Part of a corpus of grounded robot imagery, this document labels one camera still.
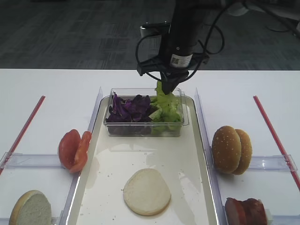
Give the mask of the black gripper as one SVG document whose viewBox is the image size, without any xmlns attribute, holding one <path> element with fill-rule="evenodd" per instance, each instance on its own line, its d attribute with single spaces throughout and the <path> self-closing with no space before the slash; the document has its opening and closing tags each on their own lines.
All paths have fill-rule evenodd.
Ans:
<svg viewBox="0 0 300 225">
<path fill-rule="evenodd" d="M 136 46 L 147 38 L 161 37 L 158 55 L 145 61 L 136 57 L 137 71 L 140 76 L 151 75 L 151 72 L 159 72 L 161 75 L 162 91 L 165 95 L 173 92 L 174 89 L 190 77 L 188 70 L 198 69 L 200 63 L 206 63 L 209 59 L 207 53 L 195 52 L 198 40 L 198 29 L 192 24 L 175 24 L 171 22 L 169 32 L 164 35 L 141 37 Z"/>
</svg>

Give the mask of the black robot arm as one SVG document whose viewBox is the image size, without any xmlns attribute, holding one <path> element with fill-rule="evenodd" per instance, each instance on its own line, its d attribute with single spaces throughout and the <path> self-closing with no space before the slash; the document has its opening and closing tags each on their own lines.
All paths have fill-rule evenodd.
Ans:
<svg viewBox="0 0 300 225">
<path fill-rule="evenodd" d="M 158 55 L 145 61 L 137 59 L 139 75 L 159 72 L 164 94 L 169 94 L 182 82 L 192 77 L 190 69 L 197 70 L 207 59 L 205 51 L 195 52 L 200 28 L 208 13 L 208 6 L 199 0 L 176 1 L 171 22 L 144 24 L 140 27 L 141 41 L 161 37 Z"/>
</svg>

